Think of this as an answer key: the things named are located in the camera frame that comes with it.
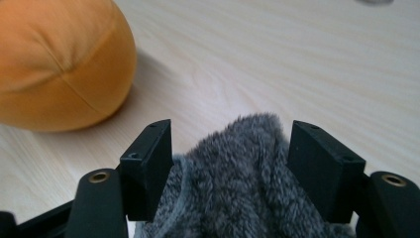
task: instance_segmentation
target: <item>gray fur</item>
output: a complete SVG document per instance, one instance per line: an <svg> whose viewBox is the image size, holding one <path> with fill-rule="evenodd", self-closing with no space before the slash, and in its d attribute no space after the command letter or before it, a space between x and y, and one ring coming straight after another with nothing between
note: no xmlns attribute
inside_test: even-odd
<svg viewBox="0 0 420 238"><path fill-rule="evenodd" d="M353 237L322 220L287 150L275 115L239 118L173 157L155 221L138 222L135 237Z"/></svg>

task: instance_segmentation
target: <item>orange ball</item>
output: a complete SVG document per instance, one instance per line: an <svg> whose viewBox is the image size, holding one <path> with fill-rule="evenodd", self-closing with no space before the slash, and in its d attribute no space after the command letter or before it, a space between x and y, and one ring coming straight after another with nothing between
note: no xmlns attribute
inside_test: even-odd
<svg viewBox="0 0 420 238"><path fill-rule="evenodd" d="M135 67L132 32L111 0L0 1L0 123L91 126L122 105Z"/></svg>

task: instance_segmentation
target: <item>black plastic part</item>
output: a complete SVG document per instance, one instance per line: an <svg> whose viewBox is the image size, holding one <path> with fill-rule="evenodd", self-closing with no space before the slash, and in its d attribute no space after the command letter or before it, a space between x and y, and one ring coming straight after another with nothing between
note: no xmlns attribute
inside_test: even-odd
<svg viewBox="0 0 420 238"><path fill-rule="evenodd" d="M120 159L129 220L154 220L172 166L170 120L155 122L145 128Z"/></svg>
<svg viewBox="0 0 420 238"><path fill-rule="evenodd" d="M80 180L64 237L128 237L118 172L97 170Z"/></svg>
<svg viewBox="0 0 420 238"><path fill-rule="evenodd" d="M20 237L64 237L65 227L73 201L19 225Z"/></svg>
<svg viewBox="0 0 420 238"><path fill-rule="evenodd" d="M349 223L366 161L321 128L294 121L287 166L324 220Z"/></svg>
<svg viewBox="0 0 420 238"><path fill-rule="evenodd" d="M414 182L392 173L376 172L370 176L366 195L374 216L361 216L358 237L419 237L420 189Z"/></svg>
<svg viewBox="0 0 420 238"><path fill-rule="evenodd" d="M0 238L14 238L18 236L18 226L12 213L0 211Z"/></svg>
<svg viewBox="0 0 420 238"><path fill-rule="evenodd" d="M373 212L370 197L367 194L370 178L364 175L363 180L355 184L354 211L359 220L356 233L358 238L381 238L381 231L377 224L377 218Z"/></svg>

